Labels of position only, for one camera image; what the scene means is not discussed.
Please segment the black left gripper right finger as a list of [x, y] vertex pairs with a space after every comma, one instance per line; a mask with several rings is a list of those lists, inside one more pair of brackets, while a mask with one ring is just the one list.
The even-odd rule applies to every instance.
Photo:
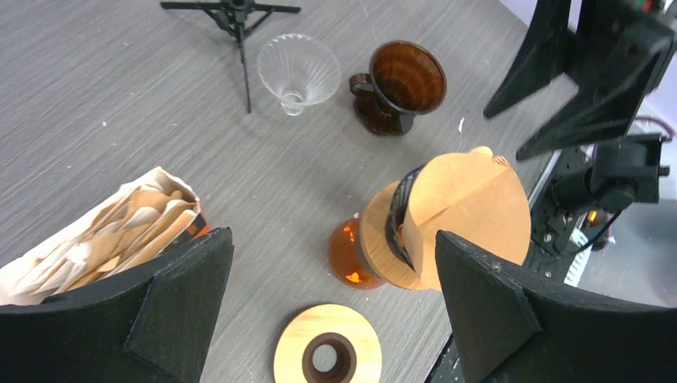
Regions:
[[581, 290], [436, 235], [467, 382], [673, 382], [676, 311]]

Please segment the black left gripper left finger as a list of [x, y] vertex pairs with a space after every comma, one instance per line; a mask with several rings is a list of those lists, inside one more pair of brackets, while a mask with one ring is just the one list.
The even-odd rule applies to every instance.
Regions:
[[4, 382], [197, 382], [231, 270], [219, 227], [138, 267], [1, 308]]

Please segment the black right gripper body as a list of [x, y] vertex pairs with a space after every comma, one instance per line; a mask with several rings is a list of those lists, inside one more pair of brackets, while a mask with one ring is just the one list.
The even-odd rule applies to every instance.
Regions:
[[639, 106], [662, 81], [676, 51], [676, 5], [583, 1], [568, 33], [571, 106]]

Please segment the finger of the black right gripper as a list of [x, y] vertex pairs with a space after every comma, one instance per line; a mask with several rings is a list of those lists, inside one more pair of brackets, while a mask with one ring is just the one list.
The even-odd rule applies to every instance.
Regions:
[[539, 0], [505, 79], [483, 111], [488, 119], [512, 108], [564, 73], [569, 40], [569, 0]]
[[562, 148], [624, 135], [643, 99], [655, 87], [664, 52], [614, 53], [578, 93], [517, 150], [525, 161]]

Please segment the brown paper coffee filter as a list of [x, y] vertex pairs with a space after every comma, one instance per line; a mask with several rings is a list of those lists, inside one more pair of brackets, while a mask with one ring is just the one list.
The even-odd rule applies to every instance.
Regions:
[[398, 230], [422, 286], [440, 290], [435, 260], [438, 231], [450, 231], [522, 265], [532, 228], [520, 178], [503, 156], [480, 146], [436, 156], [422, 168]]

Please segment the brown plastic dripper with handle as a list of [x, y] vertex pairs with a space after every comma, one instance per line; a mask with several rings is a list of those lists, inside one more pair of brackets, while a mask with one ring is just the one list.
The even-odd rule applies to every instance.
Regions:
[[427, 49], [410, 41], [390, 41], [370, 59], [370, 71], [349, 78], [354, 111], [379, 136], [404, 136], [417, 115], [431, 113], [445, 99], [444, 69]]

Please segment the orange glass carafe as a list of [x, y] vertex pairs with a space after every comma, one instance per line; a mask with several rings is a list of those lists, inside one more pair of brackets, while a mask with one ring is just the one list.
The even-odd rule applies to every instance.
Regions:
[[373, 290], [386, 281], [377, 276], [362, 251], [359, 237], [360, 218], [349, 219], [333, 231], [328, 247], [328, 261], [333, 275], [357, 290]]

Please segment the blue plastic dripper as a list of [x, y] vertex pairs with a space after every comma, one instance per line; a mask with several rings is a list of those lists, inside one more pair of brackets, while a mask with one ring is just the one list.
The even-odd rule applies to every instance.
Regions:
[[393, 197], [390, 200], [389, 215], [385, 223], [385, 236], [388, 247], [395, 257], [405, 263], [411, 270], [414, 270], [413, 263], [406, 250], [404, 240], [398, 236], [401, 234], [401, 226], [404, 223], [414, 182], [424, 167], [425, 165], [422, 165], [413, 169], [397, 184]]

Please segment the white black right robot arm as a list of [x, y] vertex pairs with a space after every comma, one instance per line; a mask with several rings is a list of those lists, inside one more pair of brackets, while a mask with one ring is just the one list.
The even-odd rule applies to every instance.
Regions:
[[556, 204], [567, 211], [615, 212], [656, 203], [663, 138], [631, 136], [643, 99], [656, 89], [676, 51], [676, 19], [659, 1], [584, 1], [576, 30], [568, 1], [539, 1], [505, 79], [485, 106], [491, 118], [566, 75], [577, 94], [517, 150], [519, 161], [588, 144], [591, 166], [557, 180]]

